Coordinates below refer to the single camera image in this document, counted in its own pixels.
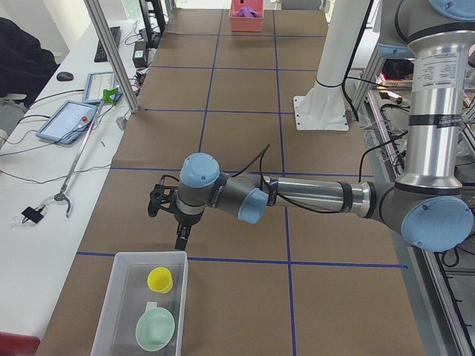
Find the white tray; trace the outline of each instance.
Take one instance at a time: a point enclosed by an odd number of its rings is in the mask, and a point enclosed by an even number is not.
[[[147,287],[148,273],[166,267],[173,276],[173,289],[159,294]],[[112,265],[91,356],[179,356],[185,316],[188,260],[184,251],[120,252]],[[135,327],[145,308],[157,304],[175,319],[175,333],[158,352],[147,352],[135,339]]]

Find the purple cloth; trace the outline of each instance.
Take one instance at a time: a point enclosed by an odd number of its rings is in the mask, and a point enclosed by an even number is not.
[[[237,17],[261,17],[255,11],[249,7],[245,6],[242,9],[239,10],[239,12],[236,14]]]

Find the brown table surface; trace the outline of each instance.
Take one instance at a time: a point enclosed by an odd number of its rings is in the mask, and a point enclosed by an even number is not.
[[[148,217],[148,193],[189,154],[238,171],[270,143],[265,171],[356,182],[358,123],[303,132],[292,115],[326,33],[316,11],[266,11],[261,33],[231,33],[226,10],[173,12],[37,355],[89,355],[115,253],[173,249],[177,224]],[[183,355],[424,354],[382,224],[277,207],[248,225],[208,209],[187,252]]]

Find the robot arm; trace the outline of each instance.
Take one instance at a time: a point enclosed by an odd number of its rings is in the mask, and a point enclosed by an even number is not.
[[[453,248],[470,234],[474,216],[459,198],[462,186],[453,173],[468,50],[475,43],[475,1],[385,0],[382,18],[383,49],[392,46],[396,56],[408,45],[416,58],[404,173],[394,183],[357,185],[232,177],[220,172],[213,157],[194,154],[183,165],[180,184],[167,187],[162,178],[148,205],[150,216],[160,209],[174,214],[176,248],[186,247],[206,206],[248,223],[258,222],[273,205],[352,212],[429,251]]]

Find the yellow cup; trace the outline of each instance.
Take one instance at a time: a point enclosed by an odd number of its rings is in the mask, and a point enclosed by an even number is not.
[[[147,286],[161,294],[168,293],[173,288],[173,278],[168,268],[157,267],[148,274]]]

